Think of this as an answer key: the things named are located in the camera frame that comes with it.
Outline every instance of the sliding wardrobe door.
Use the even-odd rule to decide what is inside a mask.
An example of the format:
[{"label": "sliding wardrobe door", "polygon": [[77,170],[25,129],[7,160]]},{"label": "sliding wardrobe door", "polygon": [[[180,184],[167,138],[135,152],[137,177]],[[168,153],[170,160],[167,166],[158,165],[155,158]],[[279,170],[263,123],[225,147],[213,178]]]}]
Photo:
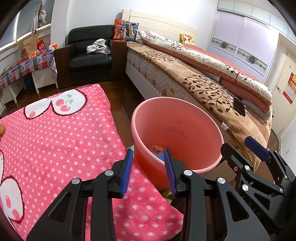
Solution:
[{"label": "sliding wardrobe door", "polygon": [[279,38],[255,20],[219,12],[208,51],[264,81]]},{"label": "sliding wardrobe door", "polygon": [[266,26],[246,19],[233,64],[263,82],[272,61],[279,34]]},{"label": "sliding wardrobe door", "polygon": [[219,12],[208,51],[231,62],[240,41],[243,24],[244,17]]}]

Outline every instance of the white cabinet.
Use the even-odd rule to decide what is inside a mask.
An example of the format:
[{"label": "white cabinet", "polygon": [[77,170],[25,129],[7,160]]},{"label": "white cabinet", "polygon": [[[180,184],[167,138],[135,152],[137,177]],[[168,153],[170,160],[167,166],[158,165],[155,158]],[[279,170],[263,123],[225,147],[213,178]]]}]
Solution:
[{"label": "white cabinet", "polygon": [[1,103],[4,105],[11,100],[14,100],[14,102],[17,103],[16,97],[22,90],[22,88],[26,89],[26,85],[23,78],[20,78],[17,81],[12,82],[10,85],[3,88]]},{"label": "white cabinet", "polygon": [[49,67],[33,71],[32,77],[37,94],[39,94],[39,88],[51,84],[55,84],[58,89],[57,81],[52,77],[52,70]]}]

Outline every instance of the red calendar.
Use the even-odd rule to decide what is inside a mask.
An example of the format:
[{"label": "red calendar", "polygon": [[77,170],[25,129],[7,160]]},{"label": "red calendar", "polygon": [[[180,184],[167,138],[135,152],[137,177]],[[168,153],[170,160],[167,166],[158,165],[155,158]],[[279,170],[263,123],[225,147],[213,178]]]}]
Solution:
[{"label": "red calendar", "polygon": [[283,92],[283,95],[290,102],[290,104],[293,103],[293,101],[296,97],[296,75],[295,74],[291,73],[289,81],[288,81],[286,88]]}]

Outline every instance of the black smartphone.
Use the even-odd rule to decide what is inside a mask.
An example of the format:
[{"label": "black smartphone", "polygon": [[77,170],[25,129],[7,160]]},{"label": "black smartphone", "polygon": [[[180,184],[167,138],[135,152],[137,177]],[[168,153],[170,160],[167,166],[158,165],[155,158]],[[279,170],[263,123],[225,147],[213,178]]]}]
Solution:
[{"label": "black smartphone", "polygon": [[236,110],[240,115],[246,116],[244,105],[237,99],[233,99],[233,109]]}]

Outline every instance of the paper shopping bag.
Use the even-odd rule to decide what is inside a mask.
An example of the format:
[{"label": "paper shopping bag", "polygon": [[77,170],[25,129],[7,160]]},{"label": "paper shopping bag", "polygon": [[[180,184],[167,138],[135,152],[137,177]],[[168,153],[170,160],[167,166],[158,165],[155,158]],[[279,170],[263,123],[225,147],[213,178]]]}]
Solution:
[{"label": "paper shopping bag", "polygon": [[27,60],[29,54],[37,51],[38,37],[36,34],[18,43],[21,61]]}]

